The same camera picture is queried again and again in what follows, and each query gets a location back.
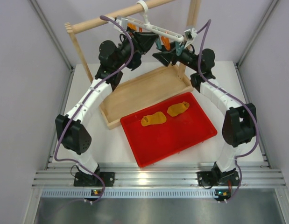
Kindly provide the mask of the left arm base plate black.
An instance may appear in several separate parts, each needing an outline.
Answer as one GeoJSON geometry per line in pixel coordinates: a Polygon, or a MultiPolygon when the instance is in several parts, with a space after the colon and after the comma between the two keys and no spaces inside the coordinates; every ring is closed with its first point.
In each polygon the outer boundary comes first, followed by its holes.
{"type": "MultiPolygon", "coordinates": [[[[115,181],[114,172],[100,172],[99,177],[106,187],[113,187],[115,181]]],[[[102,187],[102,182],[95,176],[83,172],[75,173],[74,187],[102,187]]]]}

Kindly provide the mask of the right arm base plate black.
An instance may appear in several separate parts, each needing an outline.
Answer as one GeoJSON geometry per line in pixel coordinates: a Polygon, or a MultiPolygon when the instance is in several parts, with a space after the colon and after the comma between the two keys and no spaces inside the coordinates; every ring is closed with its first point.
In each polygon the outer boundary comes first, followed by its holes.
{"type": "Polygon", "coordinates": [[[197,180],[200,187],[210,189],[214,186],[238,186],[240,177],[235,169],[223,173],[213,170],[197,172],[197,180]]]}

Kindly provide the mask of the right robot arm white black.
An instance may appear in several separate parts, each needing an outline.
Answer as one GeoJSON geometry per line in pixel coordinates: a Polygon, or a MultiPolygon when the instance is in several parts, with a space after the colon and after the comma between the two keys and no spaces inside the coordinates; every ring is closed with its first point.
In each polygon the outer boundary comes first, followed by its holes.
{"type": "Polygon", "coordinates": [[[192,87],[224,115],[221,132],[225,143],[222,152],[210,171],[198,172],[199,186],[209,189],[219,185],[238,185],[237,159],[243,144],[249,143],[257,135],[255,106],[252,103],[242,104],[219,86],[211,71],[215,65],[215,53],[211,49],[204,49],[198,55],[188,49],[184,49],[180,55],[174,49],[162,49],[153,57],[166,67],[180,63],[193,69],[195,73],[190,76],[192,87]]]}

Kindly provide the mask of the white plastic sock hanger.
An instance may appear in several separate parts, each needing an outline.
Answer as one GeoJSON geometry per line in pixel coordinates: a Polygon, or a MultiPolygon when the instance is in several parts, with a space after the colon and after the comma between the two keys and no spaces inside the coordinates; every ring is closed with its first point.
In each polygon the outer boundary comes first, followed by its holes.
{"type": "Polygon", "coordinates": [[[142,16],[143,20],[138,20],[135,18],[132,18],[130,16],[127,17],[127,24],[133,25],[133,27],[136,27],[136,30],[140,32],[140,29],[148,32],[152,32],[154,34],[159,35],[159,37],[163,37],[165,39],[175,41],[175,42],[183,42],[184,36],[182,34],[175,33],[173,31],[158,27],[156,25],[153,25],[148,20],[148,5],[145,1],[139,0],[137,1],[138,5],[140,5],[143,9],[143,12],[140,12],[140,15],[142,16]]]}

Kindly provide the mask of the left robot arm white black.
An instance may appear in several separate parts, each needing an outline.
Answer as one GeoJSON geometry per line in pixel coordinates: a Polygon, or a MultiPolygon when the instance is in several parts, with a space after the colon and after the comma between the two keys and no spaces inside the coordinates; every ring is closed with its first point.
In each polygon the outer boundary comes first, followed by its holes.
{"type": "Polygon", "coordinates": [[[110,40],[99,46],[100,66],[87,92],[65,115],[55,119],[58,145],[68,149],[80,175],[89,185],[100,181],[100,168],[90,151],[92,138],[85,125],[93,113],[119,85],[122,69],[135,70],[141,65],[141,56],[146,54],[159,36],[152,32],[128,30],[120,34],[120,43],[110,40]]]}

